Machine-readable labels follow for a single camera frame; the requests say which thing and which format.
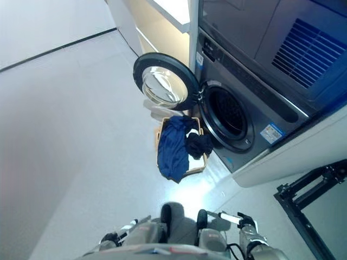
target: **front-loading washing machine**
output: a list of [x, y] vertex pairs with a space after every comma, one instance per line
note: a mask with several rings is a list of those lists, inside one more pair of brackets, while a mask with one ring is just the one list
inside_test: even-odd
[[133, 77], [156, 105], [190, 110], [201, 118], [214, 151], [233, 172], [297, 128], [307, 115], [203, 31], [198, 39], [195, 73], [171, 56], [147, 53], [136, 60]]

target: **blue vent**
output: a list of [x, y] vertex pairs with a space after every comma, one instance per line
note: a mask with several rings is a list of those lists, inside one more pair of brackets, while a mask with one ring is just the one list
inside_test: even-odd
[[297, 19], [272, 65], [309, 88], [346, 49], [346, 44]]

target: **white floor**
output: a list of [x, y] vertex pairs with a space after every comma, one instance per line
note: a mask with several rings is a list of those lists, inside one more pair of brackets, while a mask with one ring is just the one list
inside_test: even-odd
[[73, 259], [105, 233], [178, 202], [185, 218], [177, 205], [171, 242], [193, 243], [200, 208], [241, 211], [290, 259], [314, 259], [273, 198], [298, 176], [241, 188], [214, 153], [203, 173], [180, 184], [160, 175], [159, 123], [132, 80], [135, 59], [112, 32], [0, 74], [0, 258]]

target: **washing machine door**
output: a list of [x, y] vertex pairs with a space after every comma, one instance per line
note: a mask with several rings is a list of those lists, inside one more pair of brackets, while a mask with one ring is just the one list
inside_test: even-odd
[[136, 85], [156, 105], [184, 111], [198, 102], [199, 84], [190, 69], [162, 53], [146, 53], [133, 67]]

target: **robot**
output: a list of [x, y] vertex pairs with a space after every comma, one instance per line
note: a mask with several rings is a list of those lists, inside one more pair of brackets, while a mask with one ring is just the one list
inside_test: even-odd
[[258, 233], [258, 225], [252, 217], [242, 213], [237, 213], [237, 216], [218, 214], [240, 230], [240, 244], [227, 244], [219, 231], [207, 228], [207, 216], [206, 210], [198, 213], [195, 245], [168, 244], [171, 207], [165, 204], [160, 223], [149, 221], [150, 217], [141, 221], [135, 219], [120, 231], [106, 234], [93, 250], [76, 260], [227, 260], [232, 256], [240, 260], [233, 248], [240, 250], [242, 259], [288, 260], [281, 250], [268, 245], [266, 238]]

